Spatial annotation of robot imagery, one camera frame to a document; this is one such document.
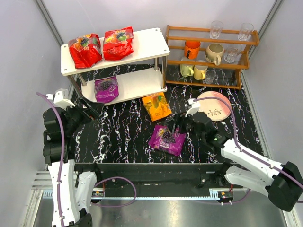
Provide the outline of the yellow mango candy bag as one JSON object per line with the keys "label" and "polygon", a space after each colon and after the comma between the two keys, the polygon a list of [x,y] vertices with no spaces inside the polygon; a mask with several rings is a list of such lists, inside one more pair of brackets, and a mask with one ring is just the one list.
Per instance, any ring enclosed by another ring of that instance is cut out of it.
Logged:
{"label": "yellow mango candy bag", "polygon": [[168,104],[163,92],[143,97],[142,102],[153,122],[172,114],[170,105]]}

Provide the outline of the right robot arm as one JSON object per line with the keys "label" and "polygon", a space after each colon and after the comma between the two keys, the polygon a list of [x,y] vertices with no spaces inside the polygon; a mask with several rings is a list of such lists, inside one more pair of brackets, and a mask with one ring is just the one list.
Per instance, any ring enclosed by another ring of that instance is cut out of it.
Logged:
{"label": "right robot arm", "polygon": [[207,150],[234,161],[234,165],[223,164],[217,174],[229,184],[259,192],[283,211],[290,212],[299,202],[303,193],[303,178],[294,163],[282,164],[248,149],[225,132],[217,130],[203,112],[176,114],[172,128],[196,136]]}

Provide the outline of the purple candy bag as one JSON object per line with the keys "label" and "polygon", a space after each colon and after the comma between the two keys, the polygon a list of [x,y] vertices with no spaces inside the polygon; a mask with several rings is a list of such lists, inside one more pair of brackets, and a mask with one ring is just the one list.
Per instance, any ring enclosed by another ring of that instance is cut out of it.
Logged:
{"label": "purple candy bag", "polygon": [[167,126],[156,125],[148,144],[153,149],[179,156],[185,142],[185,137],[185,134],[179,133],[178,128],[172,133]]}
{"label": "purple candy bag", "polygon": [[116,76],[95,80],[94,94],[97,103],[110,103],[119,97],[118,81]]}

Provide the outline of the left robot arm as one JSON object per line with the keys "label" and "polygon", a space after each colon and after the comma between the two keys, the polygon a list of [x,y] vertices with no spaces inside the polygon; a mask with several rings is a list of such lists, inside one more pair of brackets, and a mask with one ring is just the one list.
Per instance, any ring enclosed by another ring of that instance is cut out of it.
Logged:
{"label": "left robot arm", "polygon": [[93,189],[102,179],[97,164],[75,167],[74,132],[99,117],[91,107],[50,105],[43,113],[43,156],[53,188],[53,227],[90,227]]}

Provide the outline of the large red candy bag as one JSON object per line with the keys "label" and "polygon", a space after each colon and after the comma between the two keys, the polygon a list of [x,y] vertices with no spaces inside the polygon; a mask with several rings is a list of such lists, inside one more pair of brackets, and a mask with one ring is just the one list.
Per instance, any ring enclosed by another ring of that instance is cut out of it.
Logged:
{"label": "large red candy bag", "polygon": [[97,34],[79,36],[68,42],[76,69],[90,68],[102,60],[101,43]]}

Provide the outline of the small red candy bag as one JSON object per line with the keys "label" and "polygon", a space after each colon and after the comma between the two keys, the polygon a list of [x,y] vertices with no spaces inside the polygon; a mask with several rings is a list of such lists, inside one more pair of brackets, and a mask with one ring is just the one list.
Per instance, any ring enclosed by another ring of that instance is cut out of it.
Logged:
{"label": "small red candy bag", "polygon": [[103,40],[103,55],[106,61],[118,61],[132,54],[133,28],[105,32]]}

